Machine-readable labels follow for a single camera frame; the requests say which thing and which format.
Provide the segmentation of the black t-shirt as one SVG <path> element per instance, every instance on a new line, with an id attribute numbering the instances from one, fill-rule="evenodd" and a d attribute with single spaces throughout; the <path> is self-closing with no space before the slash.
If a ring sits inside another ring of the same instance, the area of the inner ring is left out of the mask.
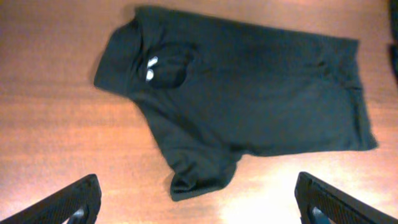
<path id="1" fill-rule="evenodd" d="M 141 110 L 178 202 L 225 188 L 246 154 L 376 148 L 358 45 L 141 6 L 112 33 L 93 83 Z"/>

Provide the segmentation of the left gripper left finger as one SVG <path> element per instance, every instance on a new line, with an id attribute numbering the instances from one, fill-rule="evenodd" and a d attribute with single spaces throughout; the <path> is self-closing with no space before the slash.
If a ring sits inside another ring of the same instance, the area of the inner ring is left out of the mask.
<path id="1" fill-rule="evenodd" d="M 2 220 L 1 224 L 94 224 L 100 207 L 100 183 L 97 175 L 89 174 Z"/>

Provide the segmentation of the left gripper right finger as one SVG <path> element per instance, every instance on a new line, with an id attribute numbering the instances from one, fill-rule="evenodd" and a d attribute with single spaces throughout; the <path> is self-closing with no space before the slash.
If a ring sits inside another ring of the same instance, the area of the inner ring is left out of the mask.
<path id="1" fill-rule="evenodd" d="M 387 215 L 308 172 L 298 174 L 295 198 L 302 224 L 397 224 Z"/>

